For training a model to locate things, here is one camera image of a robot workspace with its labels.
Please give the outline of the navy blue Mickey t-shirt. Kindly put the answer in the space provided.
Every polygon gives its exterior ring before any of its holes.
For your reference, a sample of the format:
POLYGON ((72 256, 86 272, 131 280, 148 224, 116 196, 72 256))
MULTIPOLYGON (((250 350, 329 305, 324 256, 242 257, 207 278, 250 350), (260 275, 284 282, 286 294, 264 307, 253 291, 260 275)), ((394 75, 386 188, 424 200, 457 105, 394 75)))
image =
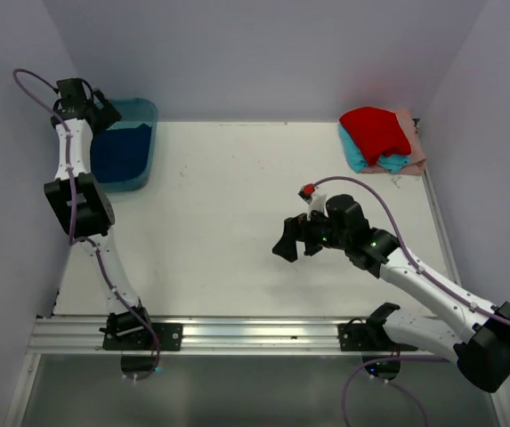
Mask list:
POLYGON ((119 183, 140 176, 146 169, 152 128, 138 127, 108 130, 91 145, 91 168, 100 183, 119 183))

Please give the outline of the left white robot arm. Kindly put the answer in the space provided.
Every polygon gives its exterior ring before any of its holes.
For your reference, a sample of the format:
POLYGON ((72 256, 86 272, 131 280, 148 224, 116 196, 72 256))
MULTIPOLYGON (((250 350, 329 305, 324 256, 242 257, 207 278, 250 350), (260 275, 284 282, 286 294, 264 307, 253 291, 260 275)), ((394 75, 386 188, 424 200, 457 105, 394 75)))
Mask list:
POLYGON ((69 243, 81 247, 100 273, 108 318, 101 329, 104 350, 155 350, 158 337, 140 296, 132 287, 117 251, 115 214, 91 172, 93 139, 118 122, 118 111, 82 78, 56 83, 58 100, 51 122, 60 151, 55 177, 45 196, 69 243))

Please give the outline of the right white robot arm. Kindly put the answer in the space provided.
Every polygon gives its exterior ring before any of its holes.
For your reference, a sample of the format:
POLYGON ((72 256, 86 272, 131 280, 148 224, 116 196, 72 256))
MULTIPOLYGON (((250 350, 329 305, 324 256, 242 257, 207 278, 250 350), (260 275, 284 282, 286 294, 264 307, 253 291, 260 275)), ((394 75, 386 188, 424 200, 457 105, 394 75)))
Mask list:
POLYGON ((344 252, 354 267, 398 287, 434 314, 423 318, 383 304, 366 321, 366 337, 374 348, 394 343, 431 352, 490 393, 509 377, 510 302, 496 305, 429 268, 392 233, 371 227, 353 197, 313 197, 307 212, 284 221, 272 251, 295 262, 299 244, 307 256, 325 248, 344 252))

